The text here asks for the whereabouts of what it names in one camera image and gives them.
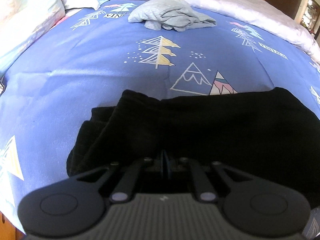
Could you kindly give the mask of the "blue patterned bed sheet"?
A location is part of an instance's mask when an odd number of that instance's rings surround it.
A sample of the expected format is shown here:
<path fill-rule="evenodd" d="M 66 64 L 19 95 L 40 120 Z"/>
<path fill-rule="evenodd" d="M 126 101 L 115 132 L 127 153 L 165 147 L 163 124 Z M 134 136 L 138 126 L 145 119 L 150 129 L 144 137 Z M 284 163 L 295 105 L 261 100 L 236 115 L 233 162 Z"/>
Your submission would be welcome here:
<path fill-rule="evenodd" d="M 27 194 L 72 177 L 67 158 L 81 125 L 92 109 L 117 105 L 125 90 L 163 100 L 279 87 L 319 118 L 319 65 L 296 46 L 214 12 L 208 15 L 215 27 L 149 30 L 128 22 L 141 4 L 114 0 L 98 11 L 80 10 L 29 47 L 5 75 L 1 196 L 16 204 L 17 214 Z M 132 200 L 112 205 L 97 225 L 71 237 L 26 238 L 319 239 L 319 206 L 310 205 L 302 233 L 253 236 L 227 222 L 217 205 L 195 199 L 179 159 L 163 153 L 143 160 L 148 164 Z"/>

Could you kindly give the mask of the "wooden bed frame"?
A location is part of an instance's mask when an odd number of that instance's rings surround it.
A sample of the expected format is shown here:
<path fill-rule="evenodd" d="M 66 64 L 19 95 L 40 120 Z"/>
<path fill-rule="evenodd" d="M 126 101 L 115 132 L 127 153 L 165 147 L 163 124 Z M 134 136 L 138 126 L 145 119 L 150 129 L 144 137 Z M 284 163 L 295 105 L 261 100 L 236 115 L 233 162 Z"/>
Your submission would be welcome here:
<path fill-rule="evenodd" d="M 0 215 L 0 240 L 22 240 L 25 234 L 18 230 L 3 213 Z"/>

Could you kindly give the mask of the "black pants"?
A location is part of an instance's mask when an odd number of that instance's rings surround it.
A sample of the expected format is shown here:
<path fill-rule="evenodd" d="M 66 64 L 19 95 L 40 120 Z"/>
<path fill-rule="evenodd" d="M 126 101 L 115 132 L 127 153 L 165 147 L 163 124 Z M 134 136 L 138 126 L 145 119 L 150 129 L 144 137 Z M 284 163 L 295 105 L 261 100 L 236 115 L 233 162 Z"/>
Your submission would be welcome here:
<path fill-rule="evenodd" d="M 92 109 L 66 170 L 74 176 L 163 153 L 219 161 L 319 206 L 319 118 L 283 88 L 163 100 L 125 90 L 117 105 Z"/>

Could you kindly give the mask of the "light blue floral pillow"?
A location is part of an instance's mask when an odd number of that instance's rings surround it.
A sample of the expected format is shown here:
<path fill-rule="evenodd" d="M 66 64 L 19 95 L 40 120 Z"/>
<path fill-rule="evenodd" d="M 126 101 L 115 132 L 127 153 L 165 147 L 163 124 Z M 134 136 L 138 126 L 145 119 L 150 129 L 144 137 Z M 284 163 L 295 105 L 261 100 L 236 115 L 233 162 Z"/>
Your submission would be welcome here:
<path fill-rule="evenodd" d="M 63 16 L 61 0 L 1 0 L 1 76 Z"/>

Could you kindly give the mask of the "light blue crumpled garment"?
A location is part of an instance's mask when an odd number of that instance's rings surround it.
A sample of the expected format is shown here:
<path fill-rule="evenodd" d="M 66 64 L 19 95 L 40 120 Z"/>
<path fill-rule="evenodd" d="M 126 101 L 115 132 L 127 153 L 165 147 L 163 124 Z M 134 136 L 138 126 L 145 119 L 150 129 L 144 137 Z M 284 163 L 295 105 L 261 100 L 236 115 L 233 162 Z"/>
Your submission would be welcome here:
<path fill-rule="evenodd" d="M 184 0 L 150 0 L 136 7 L 128 16 L 130 23 L 144 23 L 144 27 L 160 31 L 211 28 L 217 25 L 210 16 L 194 10 Z"/>

